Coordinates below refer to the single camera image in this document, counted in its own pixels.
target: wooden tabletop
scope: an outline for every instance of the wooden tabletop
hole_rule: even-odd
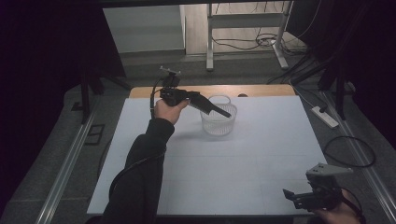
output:
[[[226,94],[237,97],[239,94],[247,96],[288,96],[295,95],[291,85],[213,85],[213,86],[179,86],[180,90],[198,91],[203,96],[209,97],[214,94]],[[131,90],[130,98],[149,98],[152,87],[136,87]]]

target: dark background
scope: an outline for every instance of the dark background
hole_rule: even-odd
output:
[[[328,59],[340,44],[361,2],[320,2],[311,28],[300,37],[313,48],[320,61]],[[318,4],[317,0],[295,1],[287,30],[295,36],[302,34],[311,23]],[[346,81],[356,88],[354,102],[393,148],[396,148],[396,93],[392,91],[396,79],[395,12],[396,1],[372,1],[340,59],[346,69]]]
[[[1,1],[0,212],[85,73],[125,76],[100,7]]]

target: black jacket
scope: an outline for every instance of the black jacket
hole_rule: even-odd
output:
[[[125,167],[161,155],[175,131],[166,119],[152,119],[129,151]],[[128,171],[117,182],[100,223],[154,223],[163,182],[163,156]]]

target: clear plastic cup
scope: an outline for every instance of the clear plastic cup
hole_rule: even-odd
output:
[[[233,130],[233,124],[235,122],[236,117],[236,106],[231,104],[231,99],[227,95],[213,95],[208,99],[210,100],[213,97],[226,97],[228,99],[228,103],[226,104],[214,104],[221,108],[222,110],[227,111],[231,114],[229,118],[219,114],[218,112],[212,110],[209,114],[206,114],[201,111],[202,125],[204,131],[214,136],[223,136],[230,133]]]

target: white board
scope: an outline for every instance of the white board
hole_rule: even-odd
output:
[[[159,215],[298,215],[282,189],[311,192],[305,172],[327,163],[298,96],[232,98],[233,131],[213,137],[188,106],[167,144]],[[149,99],[127,99],[88,214],[102,214],[108,189],[149,124]]]

